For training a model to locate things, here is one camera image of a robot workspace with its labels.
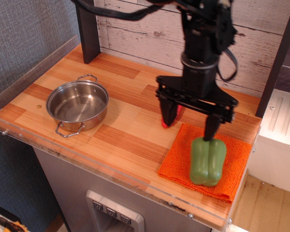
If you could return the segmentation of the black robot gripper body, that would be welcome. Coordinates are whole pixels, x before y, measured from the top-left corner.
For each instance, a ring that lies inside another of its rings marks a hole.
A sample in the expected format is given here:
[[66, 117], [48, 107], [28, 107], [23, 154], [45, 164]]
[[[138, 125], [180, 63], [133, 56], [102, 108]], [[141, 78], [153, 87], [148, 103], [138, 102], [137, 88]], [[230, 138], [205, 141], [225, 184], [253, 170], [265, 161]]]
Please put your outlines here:
[[182, 76], [158, 76], [157, 97], [208, 116], [217, 116], [221, 123], [232, 123], [238, 100], [216, 84], [218, 60], [209, 63], [183, 62]]

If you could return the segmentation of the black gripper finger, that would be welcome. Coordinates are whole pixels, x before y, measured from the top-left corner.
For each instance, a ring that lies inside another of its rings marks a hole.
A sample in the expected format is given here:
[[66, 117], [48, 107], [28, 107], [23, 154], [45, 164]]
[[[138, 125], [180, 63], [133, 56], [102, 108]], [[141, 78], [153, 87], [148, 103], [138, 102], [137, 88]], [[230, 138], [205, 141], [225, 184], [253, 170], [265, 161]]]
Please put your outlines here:
[[217, 116], [208, 116], [205, 123], [204, 141], [211, 141], [219, 126], [221, 124], [221, 119]]
[[162, 126], [169, 127], [177, 117], [178, 104], [169, 99], [159, 97], [162, 115]]

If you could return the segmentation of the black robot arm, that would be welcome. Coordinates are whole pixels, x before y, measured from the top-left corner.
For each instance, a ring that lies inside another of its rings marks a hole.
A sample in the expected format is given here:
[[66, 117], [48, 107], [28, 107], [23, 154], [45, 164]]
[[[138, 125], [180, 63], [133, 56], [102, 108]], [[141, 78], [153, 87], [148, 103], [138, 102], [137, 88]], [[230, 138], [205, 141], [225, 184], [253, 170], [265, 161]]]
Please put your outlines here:
[[219, 58], [225, 53], [237, 60], [228, 49], [237, 33], [232, 24], [230, 0], [153, 0], [163, 6], [176, 4], [181, 13], [185, 48], [181, 55], [183, 73], [157, 77], [157, 97], [160, 101], [162, 122], [170, 126], [180, 107], [207, 115], [203, 139], [210, 141], [220, 124], [231, 123], [238, 101], [216, 84], [220, 75]]

